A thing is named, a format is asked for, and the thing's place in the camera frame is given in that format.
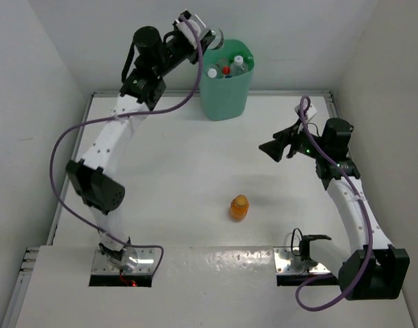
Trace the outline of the Aquafina bottle white cap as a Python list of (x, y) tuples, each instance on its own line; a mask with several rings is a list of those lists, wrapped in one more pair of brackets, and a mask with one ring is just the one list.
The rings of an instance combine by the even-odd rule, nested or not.
[(206, 70), (208, 77), (216, 79), (219, 76), (219, 69), (217, 66), (211, 66)]

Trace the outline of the clear bottle colourful label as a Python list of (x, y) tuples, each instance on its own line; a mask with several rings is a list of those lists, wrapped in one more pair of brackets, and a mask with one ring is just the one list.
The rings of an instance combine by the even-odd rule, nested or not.
[(230, 66), (230, 74), (233, 77), (237, 77), (237, 76), (247, 73), (248, 71), (249, 71), (249, 68), (243, 56), (241, 55), (235, 56)]

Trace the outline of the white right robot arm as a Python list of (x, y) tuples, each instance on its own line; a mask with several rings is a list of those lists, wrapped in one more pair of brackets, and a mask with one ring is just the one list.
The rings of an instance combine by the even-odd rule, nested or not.
[(360, 173), (348, 156), (353, 127), (343, 119), (326, 121), (321, 135), (308, 135), (300, 120), (273, 135), (259, 149), (275, 162), (301, 153), (316, 162), (316, 174), (333, 200), (348, 236), (350, 249), (337, 247), (330, 236), (301, 236), (296, 253), (305, 264), (323, 264), (350, 301), (397, 299), (410, 264), (381, 230), (366, 200)]

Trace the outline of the small red-cap cola bottle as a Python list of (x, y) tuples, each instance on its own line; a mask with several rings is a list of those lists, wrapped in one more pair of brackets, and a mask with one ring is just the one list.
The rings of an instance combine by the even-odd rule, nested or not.
[(218, 59), (216, 65), (222, 75), (228, 75), (230, 73), (230, 61), (227, 58)]

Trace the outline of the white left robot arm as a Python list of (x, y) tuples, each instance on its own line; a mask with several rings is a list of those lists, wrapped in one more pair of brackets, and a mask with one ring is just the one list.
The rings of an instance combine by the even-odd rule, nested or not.
[(192, 20), (177, 23), (164, 36), (155, 27), (138, 29), (122, 69), (122, 87), (111, 119), (78, 161), (68, 161), (70, 182), (94, 215), (100, 252), (114, 264), (134, 255), (118, 209), (125, 188), (113, 179), (119, 161), (141, 123), (149, 115), (163, 113), (155, 106), (166, 88), (164, 76), (185, 60), (202, 65), (204, 52), (215, 38), (215, 32)]

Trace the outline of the orange juice bottle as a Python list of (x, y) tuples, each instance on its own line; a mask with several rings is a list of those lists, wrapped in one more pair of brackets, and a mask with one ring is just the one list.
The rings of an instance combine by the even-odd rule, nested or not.
[(229, 215), (234, 221), (242, 221), (249, 209), (249, 201), (245, 195), (237, 195), (231, 202)]

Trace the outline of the black-cap black-label bottle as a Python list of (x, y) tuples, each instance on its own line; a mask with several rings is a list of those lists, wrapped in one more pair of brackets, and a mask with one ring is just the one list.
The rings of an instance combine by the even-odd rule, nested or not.
[(212, 35), (214, 36), (214, 40), (208, 46), (208, 50), (217, 50), (222, 48), (224, 43), (223, 32), (217, 27), (211, 27), (210, 30)]

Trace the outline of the green soda bottle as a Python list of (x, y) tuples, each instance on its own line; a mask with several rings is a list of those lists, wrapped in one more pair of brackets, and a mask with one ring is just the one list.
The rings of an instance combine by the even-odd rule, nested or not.
[(246, 63), (248, 65), (254, 65), (254, 60), (253, 60), (253, 56), (252, 55), (248, 55), (246, 58)]

